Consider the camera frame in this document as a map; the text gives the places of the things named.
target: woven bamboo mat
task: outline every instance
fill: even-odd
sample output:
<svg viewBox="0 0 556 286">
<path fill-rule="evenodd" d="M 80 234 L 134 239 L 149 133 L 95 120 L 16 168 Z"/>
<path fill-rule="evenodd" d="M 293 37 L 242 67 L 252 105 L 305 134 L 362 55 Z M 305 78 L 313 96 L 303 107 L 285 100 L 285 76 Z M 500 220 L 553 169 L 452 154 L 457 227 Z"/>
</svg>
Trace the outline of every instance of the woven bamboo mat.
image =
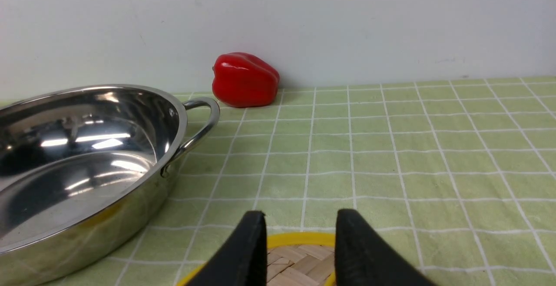
<svg viewBox="0 0 556 286">
<path fill-rule="evenodd" d="M 334 271 L 334 248 L 320 245 L 268 249 L 266 284 L 322 286 Z"/>
</svg>

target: stainless steel pot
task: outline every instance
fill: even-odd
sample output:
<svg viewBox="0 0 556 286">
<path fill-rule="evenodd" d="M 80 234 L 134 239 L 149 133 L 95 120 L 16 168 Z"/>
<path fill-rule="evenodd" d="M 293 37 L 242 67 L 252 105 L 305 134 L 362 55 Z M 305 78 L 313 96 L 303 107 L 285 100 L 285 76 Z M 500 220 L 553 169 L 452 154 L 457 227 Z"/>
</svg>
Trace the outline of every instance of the stainless steel pot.
<svg viewBox="0 0 556 286">
<path fill-rule="evenodd" d="M 186 110 L 211 109 L 185 140 Z M 217 124 L 211 98 L 145 86 L 63 90 L 0 110 L 0 285 L 36 285 L 106 256 L 168 196 Z"/>
</svg>

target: white grid line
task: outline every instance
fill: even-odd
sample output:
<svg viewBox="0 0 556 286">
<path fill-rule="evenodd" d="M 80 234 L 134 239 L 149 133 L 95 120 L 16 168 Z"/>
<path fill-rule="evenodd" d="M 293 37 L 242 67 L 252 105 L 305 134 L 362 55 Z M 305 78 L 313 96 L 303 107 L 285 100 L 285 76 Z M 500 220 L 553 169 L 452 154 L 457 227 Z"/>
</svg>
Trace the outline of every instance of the white grid line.
<svg viewBox="0 0 556 286">
<path fill-rule="evenodd" d="M 537 96 L 537 94 L 535 92 L 533 92 L 533 90 L 531 90 L 531 88 L 529 87 L 528 84 L 526 84 L 526 82 L 523 81 L 523 78 L 520 78 L 520 81 L 523 83 L 523 85 L 527 88 L 528 91 L 531 92 L 531 94 L 533 94 L 533 97 L 546 109 L 546 111 L 548 113 L 550 113 L 550 115 L 552 116 L 552 118 L 556 119 L 556 116 L 554 115 L 554 112 L 552 112 L 548 106 L 546 106 L 546 104 L 544 104 L 544 102 L 540 99 L 541 96 Z"/>
<path fill-rule="evenodd" d="M 381 94 L 384 97 L 384 91 L 381 85 Z M 415 230 L 415 221 L 413 221 L 413 215 L 411 213 L 411 207 L 409 205 L 409 201 L 407 200 L 407 191 L 405 190 L 405 183 L 404 183 L 404 177 L 403 175 L 401 175 L 401 166 L 400 166 L 400 160 L 397 156 L 397 152 L 396 152 L 396 142 L 394 139 L 394 134 L 392 133 L 392 127 L 391 127 L 391 123 L 390 123 L 390 118 L 388 116 L 388 108 L 386 106 L 386 103 L 384 103 L 384 112 L 386 114 L 386 118 L 387 118 L 387 124 L 388 124 L 388 130 L 390 131 L 390 138 L 391 138 L 391 142 L 392 142 L 392 147 L 394 149 L 394 157 L 396 160 L 396 166 L 397 166 L 397 172 L 398 172 L 398 177 L 400 179 L 400 185 L 401 185 L 401 190 L 403 191 L 404 194 L 404 199 L 405 199 L 405 207 L 407 209 L 407 214 L 409 215 L 409 222 L 411 224 L 411 227 L 413 228 L 413 239 L 415 240 L 415 247 L 417 248 L 417 256 L 419 258 L 419 267 L 423 267 L 423 253 L 421 252 L 421 245 L 419 244 L 419 238 L 417 237 L 417 231 Z"/>
<path fill-rule="evenodd" d="M 530 201 L 530 202 L 540 202 L 540 203 L 556 203 L 556 198 L 496 198 L 496 197 L 484 197 L 484 198 L 469 198 L 469 199 L 458 199 L 458 198 L 403 198 L 403 197 L 384 197 L 384 196 L 366 196 L 366 195 L 359 195 L 355 197 L 356 199 L 379 199 L 379 200 L 393 200 L 393 201 L 409 201 L 409 202 L 438 202 L 438 201 L 465 201 L 465 202 L 474 202 L 474 201 Z M 207 198 L 207 197 L 190 197 L 190 198 L 169 198 L 172 201 L 200 201 L 200 200 L 210 200 L 210 201 L 251 201 L 255 198 Z M 351 200 L 353 197 L 330 197 L 330 198 L 322 198 L 322 197 L 287 197 L 287 198 L 280 198 L 280 197 L 259 197 L 258 200 L 270 200 L 270 201 L 300 201 L 300 200 L 314 200 L 314 201 L 346 201 Z"/>
<path fill-rule="evenodd" d="M 517 100 L 521 100 L 521 99 L 533 99 L 533 98 L 554 98 L 556 97 L 556 95 L 542 95 L 542 96 L 503 96 L 501 97 L 503 100 L 513 100 L 513 99 L 517 99 Z M 482 98 L 460 98 L 461 101 L 466 102 L 466 101 L 478 101 L 478 100 L 496 100 L 493 96 L 491 97 L 482 97 Z M 459 100 L 457 99 L 423 99 L 423 102 L 444 102 L 444 101 L 454 101 L 454 102 L 459 102 Z M 317 103 L 317 106 L 341 106 L 341 105 L 345 105 L 345 104 L 367 104 L 367 103 L 384 103 L 384 102 L 393 102 L 393 103 L 398 103 L 398 102 L 419 102 L 419 100 L 373 100 L 373 101 L 354 101 L 354 102 L 339 102 L 339 103 Z M 289 103 L 285 103 L 283 104 L 283 106 L 287 106 L 287 107 L 291 107 L 291 106 L 312 106 L 312 104 L 303 104 L 303 103 L 296 103 L 296 104 L 289 104 Z M 222 106 L 221 107 L 222 110 L 234 110 L 237 108 L 234 108 L 232 106 Z"/>
<path fill-rule="evenodd" d="M 490 88 L 490 86 L 488 86 L 488 87 L 489 87 L 490 91 L 494 94 L 494 96 L 496 96 L 496 93 L 492 90 L 492 88 Z M 506 109 L 506 106 L 504 106 L 504 105 L 502 104 L 502 102 L 499 101 L 499 103 L 500 103 L 500 105 L 502 105 L 502 107 L 504 108 L 504 110 L 508 111 L 508 110 Z M 460 103 L 460 104 L 461 104 L 461 107 L 462 107 L 465 111 L 467 111 L 467 110 L 465 109 L 465 106 L 463 105 L 463 103 Z M 473 128 L 474 128 L 474 129 L 477 129 L 477 127 L 475 126 L 475 123 L 473 122 L 473 119 L 471 118 L 471 116 L 467 116 L 467 117 L 469 118 L 469 122 L 471 122 L 471 125 L 473 126 Z M 517 124 L 517 122 L 516 122 L 513 118 L 512 118 L 512 121 L 516 124 L 516 126 L 517 126 L 518 128 L 520 128 L 520 126 Z M 527 136 L 525 135 L 524 132 L 522 132 L 522 135 L 524 136 L 525 139 L 528 140 L 528 138 L 527 138 Z M 506 180 L 506 177 L 504 176 L 504 174 L 502 174 L 502 170 L 500 169 L 500 166 L 498 165 L 498 162 L 496 161 L 496 159 L 494 158 L 494 156 L 492 155 L 492 153 L 488 150 L 487 144 L 485 143 L 485 141 L 483 140 L 483 137 L 481 136 L 481 134 L 480 134 L 479 132 L 477 132 L 477 136 L 479 136 L 479 139 L 480 139 L 481 143 L 483 144 L 483 146 L 485 147 L 485 149 L 487 149 L 487 152 L 488 152 L 488 155 L 489 155 L 489 157 L 490 157 L 490 160 L 494 163 L 494 166 L 496 167 L 496 169 L 497 169 L 498 171 L 500 171 L 500 177 L 502 178 L 502 181 L 503 181 L 504 185 L 506 185 L 506 188 L 508 189 L 508 192 L 510 193 L 510 196 L 512 197 L 512 199 L 514 199 L 514 202 L 516 203 L 517 209 L 518 209 L 518 211 L 520 212 L 520 215 L 522 216 L 523 220 L 526 222 L 527 226 L 528 226 L 528 227 L 530 228 L 530 230 L 532 231 L 533 236 L 534 236 L 534 238 L 535 238 L 535 241 L 536 241 L 537 245 L 539 246 L 540 251 L 541 251 L 541 253 L 543 254 L 543 256 L 544 256 L 546 262 L 548 263 L 548 266 L 550 267 L 550 270 L 552 271 L 553 274 L 556 275 L 556 269 L 554 269 L 554 265 L 552 264 L 552 261 L 550 260 L 550 257 L 548 256 L 548 253 L 547 253 L 546 250 L 544 249 L 544 245 L 543 245 L 542 242 L 540 241 L 539 235 L 535 232 L 533 225 L 531 224 L 531 222 L 530 222 L 529 219 L 527 218 L 527 216 L 526 216 L 525 212 L 523 211 L 523 209 L 522 209 L 522 207 L 521 207 L 519 201 L 516 200 L 516 195 L 514 195 L 514 192 L 513 192 L 512 188 L 510 187 L 508 181 Z"/>
<path fill-rule="evenodd" d="M 510 117 L 510 119 L 512 120 L 512 122 L 515 124 L 515 126 L 518 128 L 518 130 L 521 132 L 523 138 L 527 141 L 527 143 L 529 144 L 529 146 L 531 147 L 531 150 L 533 150 L 533 152 L 536 154 L 536 156 L 538 156 L 538 158 L 540 159 L 540 161 L 542 161 L 542 163 L 544 164 L 544 166 L 546 167 L 546 169 L 548 171 L 552 171 L 552 169 L 550 168 L 550 166 L 548 165 L 548 163 L 546 163 L 546 161 L 544 160 L 543 156 L 540 155 L 539 150 L 537 148 L 535 148 L 535 146 L 533 145 L 533 143 L 530 141 L 529 137 L 525 134 L 525 132 L 523 131 L 522 127 L 520 126 L 520 124 L 518 124 L 518 122 L 516 122 L 516 119 L 514 119 L 514 117 L 510 114 L 510 112 L 508 111 L 508 108 L 506 108 L 506 106 L 502 103 L 502 101 L 500 101 L 500 98 L 498 98 L 498 96 L 496 96 L 496 93 L 494 92 L 494 90 L 492 90 L 492 88 L 490 87 L 490 84 L 488 83 L 488 81 L 485 81 L 487 84 L 486 86 L 490 89 L 490 91 L 492 92 L 492 94 L 494 94 L 496 100 L 498 100 L 498 103 L 502 106 L 502 108 L 504 109 L 504 111 L 506 112 L 506 114 L 508 114 L 508 116 Z"/>
<path fill-rule="evenodd" d="M 141 260 L 127 260 L 123 258 L 117 258 L 113 256 L 108 256 L 107 259 L 118 261 L 118 262 L 125 262 L 127 264 L 149 264 L 149 265 L 158 265 L 158 266 L 165 266 L 165 265 L 175 265 L 180 264 L 179 261 L 141 261 Z M 186 264 L 204 264 L 206 261 L 201 260 L 190 260 L 187 261 Z M 545 269 L 537 269 L 537 268 L 517 268 L 514 266 L 491 266 L 491 270 L 510 270 L 516 272 L 533 272 L 533 273 L 544 273 L 544 274 L 552 274 L 552 271 L 545 270 Z M 449 272 L 477 272 L 477 271 L 484 271 L 487 268 L 484 266 L 476 266 L 473 268 L 457 268 L 457 267 L 446 267 L 446 266 L 421 266 L 418 268 L 421 271 L 431 271 L 431 270 L 442 270 L 442 271 L 449 271 Z"/>
<path fill-rule="evenodd" d="M 529 82 L 529 84 L 556 84 L 556 82 Z M 506 86 L 506 85 L 522 85 L 521 83 L 496 83 L 496 86 Z M 485 84 L 459 84 L 454 85 L 457 88 L 459 87 L 469 87 L 469 86 L 485 86 Z M 419 85 L 419 88 L 445 88 L 450 87 L 450 85 Z M 400 87 L 384 87 L 384 90 L 405 90 L 405 89 L 413 89 L 413 86 L 400 86 Z M 295 88 L 284 88 L 285 92 L 287 93 L 309 93 L 312 90 L 295 90 Z M 379 88 L 356 88 L 352 89 L 351 91 L 358 91 L 358 90 L 379 90 Z M 318 92 L 344 92 L 345 90 L 317 90 Z"/>
<path fill-rule="evenodd" d="M 526 128 L 524 129 L 524 131 L 554 131 L 555 128 Z M 519 132 L 520 130 L 518 130 L 517 128 L 506 128 L 506 129 L 500 129 L 500 130 L 478 130 L 478 131 L 474 131 L 474 130 L 436 130 L 435 132 L 437 133 L 475 133 L 475 132 Z M 411 131 L 411 132 L 396 132 L 394 131 L 393 133 L 398 135 L 398 134 L 423 134 L 423 133 L 432 133 L 433 131 Z M 351 135 L 376 135 L 376 134 L 388 134 L 390 132 L 367 132 L 367 133 L 351 133 Z M 330 133 L 330 134 L 320 134 L 320 133 L 314 133 L 313 136 L 342 136 L 342 135 L 349 135 L 348 133 Z M 258 137 L 258 136 L 270 136 L 270 134 L 244 134 L 244 135 L 238 135 L 236 137 Z M 306 136 L 306 134 L 275 134 L 274 136 Z M 214 139 L 230 139 L 233 138 L 234 136 L 211 136 Z"/>
<path fill-rule="evenodd" d="M 197 226 L 189 225 L 189 226 L 178 226 L 178 227 L 169 227 L 169 226 L 149 226 L 149 228 L 153 230 L 171 230 L 171 231 L 181 231 L 181 230 L 195 230 Z M 203 224 L 200 228 L 218 228 L 218 229 L 235 229 L 236 226 L 234 225 L 223 225 L 223 224 Z M 293 231 L 300 231 L 301 227 L 299 226 L 282 226 L 282 225 L 267 225 L 267 229 L 272 230 L 293 230 Z M 334 231 L 336 227 L 304 227 L 305 230 L 312 230 L 312 231 Z M 377 232 L 388 232 L 388 231 L 395 231 L 395 230 L 407 230 L 413 231 L 413 227 L 411 226 L 390 226 L 390 227 L 379 227 L 374 229 Z M 423 229 L 416 227 L 416 231 L 420 233 L 456 233 L 456 232 L 467 232 L 471 231 L 468 227 L 459 227 L 459 228 L 450 228 L 450 229 Z M 539 233 L 548 233 L 548 234 L 556 234 L 554 230 L 535 230 Z M 484 230 L 484 229 L 475 229 L 477 233 L 485 233 L 485 234 L 493 234 L 493 235 L 513 235 L 513 234 L 531 234 L 533 231 L 529 229 L 512 229 L 512 230 Z"/>
<path fill-rule="evenodd" d="M 328 175 L 337 173 L 351 173 L 351 171 L 329 171 L 323 173 L 309 173 L 309 175 Z M 552 175 L 552 172 L 521 172 L 521 171 L 492 171 L 492 172 L 452 172 L 453 175 L 498 175 L 499 173 L 516 174 L 516 175 Z M 400 175 L 400 173 L 374 173 L 374 172 L 355 172 L 355 174 L 362 175 Z M 446 175 L 448 172 L 404 172 L 401 175 Z M 260 173 L 245 173 L 245 174 L 222 174 L 222 176 L 259 176 Z M 305 173 L 265 173 L 269 176 L 306 176 Z M 200 173 L 200 174 L 187 174 L 182 173 L 181 176 L 218 176 L 217 173 Z"/>
<path fill-rule="evenodd" d="M 419 96 L 419 99 L 421 99 L 421 93 L 419 92 L 419 88 L 417 88 L 416 83 L 415 83 L 415 91 L 417 92 L 417 96 Z M 455 192 L 457 200 L 459 201 L 459 205 L 461 206 L 461 209 L 463 210 L 463 214 L 465 216 L 465 220 L 467 221 L 467 225 L 469 226 L 469 229 L 473 233 L 473 239 L 475 240 L 475 243 L 477 244 L 477 247 L 479 248 L 481 258 L 483 259 L 483 262 L 485 264 L 486 273 L 488 274 L 488 278 L 490 280 L 490 284 L 495 286 L 496 281 L 494 280 L 494 276 L 492 275 L 492 271 L 490 270 L 490 266 L 489 266 L 489 263 L 488 263 L 488 260 L 487 260 L 487 257 L 486 257 L 487 255 L 485 253 L 485 250 L 483 249 L 483 245 L 481 244 L 481 241 L 479 240 L 479 236 L 477 235 L 477 233 L 475 231 L 473 223 L 471 222 L 471 218 L 469 217 L 469 213 L 467 212 L 467 208 L 465 207 L 465 204 L 461 200 L 461 195 L 459 193 L 459 190 L 457 189 L 457 184 L 456 184 L 455 179 L 453 178 L 453 175 L 451 173 L 450 167 L 448 165 L 448 161 L 446 160 L 446 155 L 444 154 L 444 152 L 442 150 L 442 146 L 440 145 L 440 142 L 438 140 L 437 134 L 434 131 L 433 122 L 431 122 L 429 116 L 427 115 L 427 108 L 425 108 L 425 104 L 422 101 L 421 101 L 421 107 L 423 108 L 423 111 L 425 112 L 425 116 L 427 116 L 427 121 L 429 122 L 430 128 L 433 131 L 434 141 L 436 142 L 437 147 L 440 150 L 440 157 L 442 158 L 442 161 L 443 161 L 443 163 L 446 167 L 446 170 L 448 172 L 448 176 L 450 178 L 450 182 L 452 184 L 453 191 Z"/>
<path fill-rule="evenodd" d="M 334 103 L 336 105 L 342 105 L 346 103 Z M 546 111 L 516 111 L 516 112 L 457 112 L 457 113 L 430 113 L 429 116 L 433 117 L 453 117 L 453 116 L 466 116 L 466 115 L 507 115 L 507 114 L 550 114 Z M 390 117 L 423 117 L 425 116 L 424 113 L 412 113 L 412 114 L 391 114 Z M 368 118 L 385 118 L 385 115 L 377 115 L 377 116 L 361 116 L 361 117 L 351 117 L 352 119 L 368 119 Z M 311 120 L 347 120 L 347 117 L 316 117 L 316 118 L 279 118 L 278 121 L 311 121 Z M 271 119 L 253 119 L 253 120 L 244 120 L 243 122 L 261 122 L 267 121 L 271 122 L 274 120 Z M 239 123 L 239 120 L 222 120 L 218 123 Z M 206 121 L 191 121 L 189 123 L 192 124 L 204 124 Z"/>
<path fill-rule="evenodd" d="M 349 86 L 346 87 L 347 90 L 347 102 L 350 102 L 349 99 Z M 353 135 L 351 135 L 351 104 L 347 106 L 347 128 L 349 131 L 349 157 L 350 157 L 350 166 L 351 166 L 351 192 L 353 194 L 353 209 L 357 209 L 357 195 L 355 191 L 355 168 L 353 164 Z"/>
<path fill-rule="evenodd" d="M 127 269 L 129 268 L 129 263 L 131 263 L 131 261 L 133 260 L 133 257 L 135 256 L 135 254 L 139 250 L 139 247 L 141 246 L 141 242 L 143 242 L 143 239 L 145 238 L 145 235 L 147 234 L 147 230 L 148 229 L 145 228 L 145 229 L 143 229 L 143 232 L 141 232 L 141 236 L 139 236 L 139 238 L 137 239 L 137 244 L 133 248 L 133 251 L 131 251 L 131 254 L 129 255 L 129 258 L 127 258 L 127 262 L 126 262 L 125 266 L 123 266 L 122 271 L 119 273 L 119 276 L 118 276 L 118 279 L 116 280 L 115 286 L 119 286 L 119 284 L 122 282 L 122 278 L 126 274 Z"/>
<path fill-rule="evenodd" d="M 247 111 L 248 111 L 248 109 L 246 108 L 244 110 L 242 120 L 245 118 L 245 115 L 247 114 Z M 240 131 L 241 127 L 242 127 L 242 123 L 240 122 L 240 124 L 238 126 L 238 129 L 236 130 L 236 135 Z M 179 277 L 181 276 L 181 271 L 183 270 L 183 266 L 184 266 L 185 262 L 187 261 L 187 257 L 189 256 L 189 253 L 191 252 L 191 248 L 193 246 L 193 243 L 195 242 L 195 238 L 197 237 L 197 233 L 199 232 L 199 226 L 201 226 L 201 224 L 203 223 L 203 220 L 205 220 L 205 216 L 207 214 L 207 211 L 209 210 L 210 202 L 211 202 L 212 198 L 214 197 L 214 194 L 216 192 L 216 189 L 218 187 L 218 183 L 220 182 L 220 179 L 222 179 L 222 174 L 224 173 L 224 168 L 226 167 L 226 163 L 228 163 L 228 159 L 230 159 L 230 154 L 232 152 L 232 148 L 234 147 L 234 141 L 235 141 L 235 138 L 233 138 L 231 143 L 230 143 L 230 148 L 228 149 L 228 155 L 224 159 L 224 163 L 222 163 L 222 168 L 220 169 L 220 173 L 218 174 L 218 177 L 216 178 L 214 186 L 212 187 L 209 200 L 207 201 L 207 203 L 205 205 L 205 208 L 203 209 L 203 212 L 201 213 L 201 217 L 199 217 L 199 222 L 197 223 L 197 228 L 193 231 L 193 234 L 191 235 L 191 240 L 189 240 L 189 244 L 187 245 L 187 249 L 185 250 L 185 255 L 183 256 L 182 264 L 181 264 L 181 266 L 179 266 L 179 270 L 177 270 L 177 273 L 175 274 L 175 279 L 174 279 L 174 282 L 173 282 L 174 285 L 179 282 Z"/>
<path fill-rule="evenodd" d="M 309 142 L 308 142 L 308 154 L 307 154 L 307 168 L 305 171 L 305 189 L 303 191 L 303 198 L 307 198 L 308 188 L 309 188 L 309 172 L 310 172 L 310 165 L 311 165 L 311 143 L 312 143 L 312 131 L 314 126 L 314 108 L 316 107 L 316 88 L 313 90 L 313 106 L 312 106 L 312 113 L 311 113 L 311 128 L 309 130 Z M 304 231 L 305 225 L 305 209 L 307 206 L 307 200 L 303 200 L 303 205 L 301 207 L 301 231 Z"/>
<path fill-rule="evenodd" d="M 261 179 L 258 181 L 258 189 L 257 189 L 257 195 L 255 197 L 255 202 L 253 202 L 253 210 L 257 207 L 257 203 L 258 203 L 258 196 L 261 193 L 261 189 L 262 189 L 262 181 L 265 177 L 265 173 L 266 173 L 266 166 L 268 165 L 268 159 L 270 158 L 270 149 L 272 149 L 272 139 L 274 138 L 274 133 L 276 133 L 276 125 L 278 125 L 278 115 L 280 114 L 280 108 L 282 108 L 282 101 L 284 100 L 284 92 L 282 92 L 282 95 L 280 96 L 280 103 L 278 104 L 278 111 L 276 112 L 276 120 L 274 121 L 274 128 L 272 128 L 272 134 L 270 135 L 270 139 L 268 140 L 268 149 L 266 150 L 266 158 L 265 158 L 265 163 L 262 167 L 262 174 L 261 174 Z"/>
<path fill-rule="evenodd" d="M 513 153 L 521 153 L 521 152 L 531 152 L 531 151 L 556 151 L 556 148 L 537 148 L 537 149 L 489 149 L 490 151 L 511 151 Z M 441 151 L 447 151 L 449 153 L 484 153 L 486 149 L 430 149 L 430 150 L 416 150 L 416 149 L 402 149 L 396 150 L 397 153 L 441 153 Z M 334 149 L 323 149 L 323 150 L 314 150 L 311 153 L 393 153 L 394 150 L 362 150 L 362 151 L 353 151 L 350 152 L 348 150 L 334 150 Z M 226 153 L 194 153 L 191 152 L 192 155 L 200 155 L 200 156 L 226 156 Z M 232 153 L 235 156 L 264 156 L 264 155 L 306 155 L 307 152 L 305 151 L 296 151 L 296 152 L 274 152 L 274 153 Z"/>
</svg>

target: yellow trivet rim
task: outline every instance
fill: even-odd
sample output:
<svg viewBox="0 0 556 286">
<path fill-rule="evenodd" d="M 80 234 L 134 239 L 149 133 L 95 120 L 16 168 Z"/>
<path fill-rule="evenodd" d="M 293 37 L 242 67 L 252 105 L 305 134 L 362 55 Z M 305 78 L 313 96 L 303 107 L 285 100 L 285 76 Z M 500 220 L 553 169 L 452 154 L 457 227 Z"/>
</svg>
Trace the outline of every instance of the yellow trivet rim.
<svg viewBox="0 0 556 286">
<path fill-rule="evenodd" d="M 270 235 L 267 238 L 266 245 L 268 249 L 280 247 L 280 246 L 291 246 L 291 245 L 322 245 L 328 247 L 334 247 L 335 235 L 328 233 L 318 233 L 318 232 L 303 232 L 303 233 L 284 233 Z M 198 266 L 195 270 L 192 270 L 185 278 L 179 281 L 178 286 L 185 286 L 192 278 L 203 268 L 204 264 Z M 336 272 L 332 272 L 324 286 L 332 286 L 336 282 Z"/>
</svg>

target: green checkered tablecloth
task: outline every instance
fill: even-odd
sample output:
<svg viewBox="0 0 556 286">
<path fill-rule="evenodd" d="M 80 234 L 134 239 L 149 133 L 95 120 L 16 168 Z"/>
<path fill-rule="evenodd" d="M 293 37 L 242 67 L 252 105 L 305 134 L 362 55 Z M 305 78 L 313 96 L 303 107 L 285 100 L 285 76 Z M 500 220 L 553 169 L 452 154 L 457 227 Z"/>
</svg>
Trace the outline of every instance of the green checkered tablecloth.
<svg viewBox="0 0 556 286">
<path fill-rule="evenodd" d="M 52 285 L 171 286 L 246 210 L 264 211 L 274 234 L 332 232 L 342 207 L 441 285 L 556 285 L 555 112 L 553 76 L 282 90 L 272 106 L 222 106 L 146 230 Z M 193 134 L 208 111 L 188 115 Z"/>
</svg>

